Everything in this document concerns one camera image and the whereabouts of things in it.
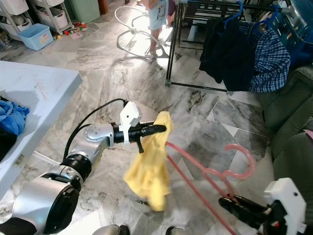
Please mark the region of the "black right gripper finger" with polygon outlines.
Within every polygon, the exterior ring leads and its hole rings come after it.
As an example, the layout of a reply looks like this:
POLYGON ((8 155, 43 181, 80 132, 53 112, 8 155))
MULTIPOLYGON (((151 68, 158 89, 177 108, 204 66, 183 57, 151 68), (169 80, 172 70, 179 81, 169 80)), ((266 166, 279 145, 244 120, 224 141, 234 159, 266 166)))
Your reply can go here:
POLYGON ((257 204, 256 202, 251 201, 251 200, 248 199, 248 198, 242 197, 242 196, 240 196, 240 195, 235 195, 235 196, 233 196, 232 198, 229 198, 229 197, 221 197, 221 198, 220 198, 220 201, 235 201, 235 202, 243 201, 243 202, 249 203, 249 206, 251 207, 251 210, 252 210, 254 213, 259 212, 259 204, 257 204))
POLYGON ((255 216, 249 203, 243 201, 220 201, 220 206, 239 220, 249 220, 253 219, 255 216))

